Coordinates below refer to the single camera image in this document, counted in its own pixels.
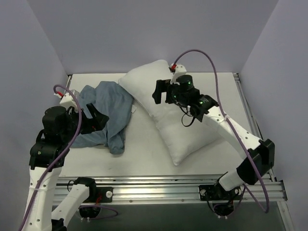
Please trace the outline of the blue plaid pillowcase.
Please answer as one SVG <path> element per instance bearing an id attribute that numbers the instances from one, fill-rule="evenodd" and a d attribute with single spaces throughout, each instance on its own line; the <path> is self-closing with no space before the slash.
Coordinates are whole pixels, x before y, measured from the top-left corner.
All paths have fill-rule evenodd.
<path id="1" fill-rule="evenodd" d="M 102 114 L 109 117 L 101 131 L 79 134 L 73 148 L 104 145 L 111 154 L 122 154 L 125 150 L 125 128 L 130 122 L 133 97 L 118 83 L 101 81 L 98 86 L 86 85 L 80 92 L 78 102 L 88 118 L 91 114 L 86 105 L 91 103 Z"/>

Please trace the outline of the white pillow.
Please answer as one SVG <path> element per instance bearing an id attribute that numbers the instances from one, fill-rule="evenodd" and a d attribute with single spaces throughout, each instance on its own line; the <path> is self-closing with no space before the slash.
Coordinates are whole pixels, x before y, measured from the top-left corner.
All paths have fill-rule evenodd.
<path id="1" fill-rule="evenodd" d="M 174 104 L 155 104 L 152 94 L 156 81 L 171 78 L 167 61 L 157 60 L 130 70 L 118 83 L 154 120 L 172 161 L 177 166 L 188 155 L 220 139 L 220 136 L 199 121 L 188 128 L 184 127 L 181 123 L 182 111 Z"/>

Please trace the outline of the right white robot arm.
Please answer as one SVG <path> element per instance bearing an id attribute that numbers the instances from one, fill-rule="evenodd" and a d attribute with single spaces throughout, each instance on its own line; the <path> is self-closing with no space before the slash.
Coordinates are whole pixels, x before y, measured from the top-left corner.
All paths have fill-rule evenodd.
<path id="1" fill-rule="evenodd" d="M 166 102 L 186 108 L 189 115 L 216 131 L 243 159 L 236 170 L 221 176 L 214 186 L 218 198 L 226 198 L 231 190 L 246 183 L 254 185 L 274 165 L 275 144 L 251 134 L 229 115 L 223 112 L 219 103 L 209 95 L 201 94 L 194 87 L 190 75 L 182 75 L 176 81 L 157 80 L 152 97 L 160 104 L 162 93 Z"/>

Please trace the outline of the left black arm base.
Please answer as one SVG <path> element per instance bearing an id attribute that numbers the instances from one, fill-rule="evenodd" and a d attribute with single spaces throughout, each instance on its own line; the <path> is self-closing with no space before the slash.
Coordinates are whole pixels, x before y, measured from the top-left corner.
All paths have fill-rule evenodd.
<path id="1" fill-rule="evenodd" d="M 90 196 L 83 202 L 86 205 L 79 207 L 78 213 L 82 218 L 99 219 L 99 214 L 102 209 L 113 211 L 111 208 L 102 206 L 102 203 L 111 203 L 113 201 L 113 187 L 97 187 L 94 192 L 90 192 Z M 102 218 L 111 218 L 117 215 L 113 211 L 113 215 L 107 215 Z"/>

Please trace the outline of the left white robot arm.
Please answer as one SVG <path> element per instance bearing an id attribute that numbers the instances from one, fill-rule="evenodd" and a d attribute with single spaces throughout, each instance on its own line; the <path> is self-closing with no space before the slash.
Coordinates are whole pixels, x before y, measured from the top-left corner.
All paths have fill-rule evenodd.
<path id="1" fill-rule="evenodd" d="M 97 196 L 95 181 L 80 177 L 72 192 L 52 211 L 57 180 L 70 147 L 79 134 L 101 131 L 109 117 L 100 113 L 93 104 L 86 105 L 87 118 L 79 105 L 47 109 L 42 118 L 43 129 L 30 149 L 30 184 L 26 210 L 19 227 L 21 231 L 65 231 L 73 212 L 83 201 L 91 202 Z"/>

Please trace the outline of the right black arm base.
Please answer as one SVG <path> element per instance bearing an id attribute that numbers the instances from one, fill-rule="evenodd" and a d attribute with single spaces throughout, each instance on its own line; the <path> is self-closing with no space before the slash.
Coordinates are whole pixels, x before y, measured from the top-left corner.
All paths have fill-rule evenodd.
<path id="1" fill-rule="evenodd" d="M 240 204 L 243 199 L 243 191 L 240 186 L 231 191 L 225 191 L 218 184 L 199 185 L 198 189 L 200 200 L 207 203 L 210 211 L 217 218 L 228 219 L 236 209 L 234 202 L 237 201 Z"/>

